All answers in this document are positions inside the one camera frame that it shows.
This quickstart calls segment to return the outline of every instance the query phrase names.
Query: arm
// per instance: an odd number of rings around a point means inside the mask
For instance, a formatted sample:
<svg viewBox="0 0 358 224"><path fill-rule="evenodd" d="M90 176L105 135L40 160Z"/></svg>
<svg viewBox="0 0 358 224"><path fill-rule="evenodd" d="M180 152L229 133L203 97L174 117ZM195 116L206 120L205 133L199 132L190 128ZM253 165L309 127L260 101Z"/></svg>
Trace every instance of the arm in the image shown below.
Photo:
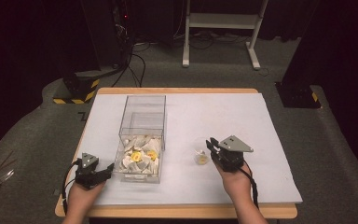
<svg viewBox="0 0 358 224"><path fill-rule="evenodd" d="M249 178L241 172L224 172L216 165L219 174L223 179L223 186L234 203L240 224L245 223L267 223L260 211L254 205L251 197L251 182ZM245 164L242 167L246 173L250 174L249 167Z"/></svg>
<svg viewBox="0 0 358 224"><path fill-rule="evenodd" d="M81 224L91 209L96 198L101 193L105 182L93 189L84 189L81 185L74 183L69 191L68 211L62 224Z"/></svg>

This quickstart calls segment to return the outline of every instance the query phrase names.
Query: white metal frame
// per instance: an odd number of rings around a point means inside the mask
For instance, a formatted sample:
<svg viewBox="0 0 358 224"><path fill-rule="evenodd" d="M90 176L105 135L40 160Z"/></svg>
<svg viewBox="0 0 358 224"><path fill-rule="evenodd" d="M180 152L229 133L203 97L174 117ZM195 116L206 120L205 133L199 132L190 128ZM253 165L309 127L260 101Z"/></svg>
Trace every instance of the white metal frame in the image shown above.
<svg viewBox="0 0 358 224"><path fill-rule="evenodd" d="M250 42L246 42L246 48L248 49L253 68L255 70L260 69L260 63L255 55L255 41L257 40L257 35L269 0L262 0L263 2L260 11L256 15L190 13L190 1L191 0L187 0L186 8L186 33L183 50L183 67L190 66L190 46L188 40L190 27L208 27L253 29L252 39Z"/></svg>

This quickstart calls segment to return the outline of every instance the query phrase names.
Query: wooden table edge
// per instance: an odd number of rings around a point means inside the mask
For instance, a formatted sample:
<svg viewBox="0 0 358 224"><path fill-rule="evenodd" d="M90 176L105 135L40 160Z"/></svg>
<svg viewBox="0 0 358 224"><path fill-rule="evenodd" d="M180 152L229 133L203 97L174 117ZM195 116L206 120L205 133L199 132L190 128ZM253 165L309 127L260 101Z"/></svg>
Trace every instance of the wooden table edge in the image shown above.
<svg viewBox="0 0 358 224"><path fill-rule="evenodd" d="M58 217L64 217L62 198L55 208ZM294 203L261 203L264 218L289 219L297 216ZM144 204L144 205L94 205L88 217L133 218L237 218L232 204Z"/></svg>
<svg viewBox="0 0 358 224"><path fill-rule="evenodd" d="M147 93L258 93L256 89L241 88L100 88L97 94Z"/></svg>

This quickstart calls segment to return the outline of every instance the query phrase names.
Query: black cable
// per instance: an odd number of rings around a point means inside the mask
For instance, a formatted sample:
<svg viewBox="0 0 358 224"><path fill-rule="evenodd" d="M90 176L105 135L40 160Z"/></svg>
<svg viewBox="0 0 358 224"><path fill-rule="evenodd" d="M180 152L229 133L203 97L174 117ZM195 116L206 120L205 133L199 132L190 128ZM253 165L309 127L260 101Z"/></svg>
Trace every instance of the black cable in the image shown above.
<svg viewBox="0 0 358 224"><path fill-rule="evenodd" d="M67 185L65 185L66 177L69 175L69 172L71 171L72 167L74 167L74 165L78 165L80 162L81 159L77 159L76 161L72 162L72 164L69 166L68 170L66 171L65 176L63 177L61 195L62 195L63 212L65 214L66 211L68 210L68 202L66 201L66 191L65 191L67 187Z"/></svg>
<svg viewBox="0 0 358 224"><path fill-rule="evenodd" d="M183 21L183 15L185 14L185 0L182 0L182 9L181 9L181 15L180 15L180 20L179 20L179 25L178 28L176 29L175 34L173 35L173 38L176 37L176 35L179 33L179 30L181 28L182 25L182 21Z"/></svg>
<svg viewBox="0 0 358 224"><path fill-rule="evenodd" d="M140 83L140 81L139 81L138 77L135 75L135 72L132 70L132 68L130 68L130 66L129 66L129 69L131 71L131 75L132 75L132 79L135 83L135 87L138 87L137 83Z"/></svg>
<svg viewBox="0 0 358 224"><path fill-rule="evenodd" d="M141 46L141 45L144 45L144 44L147 44L147 47L144 48L144 49L137 49L137 50L134 50L133 52L142 52L142 51L145 51L147 49L150 49L150 46L152 45L150 42L145 42L143 44L135 44L136 47L138 46Z"/></svg>
<svg viewBox="0 0 358 224"><path fill-rule="evenodd" d="M129 67L130 62L131 62L131 58L132 58L132 54L130 54L130 58L126 61L126 64L125 64L125 67L124 67L123 71L121 72L120 76L118 76L117 80L115 81L115 83L112 84L111 87L115 87L116 84L120 81L120 79L123 76L123 74L127 71L127 68Z"/></svg>
<svg viewBox="0 0 358 224"><path fill-rule="evenodd" d="M182 48L185 44L185 35L179 35L176 38L173 39L172 47L179 49Z"/></svg>
<svg viewBox="0 0 358 224"><path fill-rule="evenodd" d="M72 182L74 182L75 180L74 179L72 179L71 181L69 181L66 185L65 185L65 190L66 190L66 188L68 188L68 186L72 183Z"/></svg>
<svg viewBox="0 0 358 224"><path fill-rule="evenodd" d="M197 39L199 41L210 41L210 43L206 47L203 47L203 48L199 48L199 47L196 47L195 45L191 45L191 44L188 44L188 45L193 49L208 49L214 43L214 38L211 35L200 35L200 36L197 36Z"/></svg>
<svg viewBox="0 0 358 224"><path fill-rule="evenodd" d="M258 208L258 191L257 191L257 184L255 183L255 180L252 178L252 170L249 167L249 171L251 172L251 174L249 175L248 173L246 173L244 170L242 170L242 168L238 168L242 173L244 173L249 180L251 181L251 185L252 185L252 191L253 191L253 199L254 199L254 204L255 206Z"/></svg>
<svg viewBox="0 0 358 224"><path fill-rule="evenodd" d="M220 40L218 38L215 39L216 42L219 43L223 43L223 44L235 44L235 43L240 43L242 41L245 41L245 39L241 40L241 41L237 41L240 38L239 35L237 35L237 37L235 37L233 40Z"/></svg>
<svg viewBox="0 0 358 224"><path fill-rule="evenodd" d="M141 59L142 63L144 64L144 70L142 71L141 80L139 81L139 87L142 87L142 82L144 81L144 76L145 76L146 63L145 63L145 60L141 56L139 56L137 54L132 54L132 55Z"/></svg>

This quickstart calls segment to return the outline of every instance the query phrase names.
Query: clear plastic box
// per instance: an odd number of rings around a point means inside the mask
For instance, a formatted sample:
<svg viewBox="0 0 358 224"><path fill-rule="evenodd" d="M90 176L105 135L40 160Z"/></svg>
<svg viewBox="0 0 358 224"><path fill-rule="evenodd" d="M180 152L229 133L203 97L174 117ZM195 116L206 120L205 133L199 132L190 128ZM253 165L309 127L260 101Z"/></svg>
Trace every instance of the clear plastic box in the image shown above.
<svg viewBox="0 0 358 224"><path fill-rule="evenodd" d="M165 100L165 95L127 96L114 170L121 181L159 183L165 150Z"/></svg>

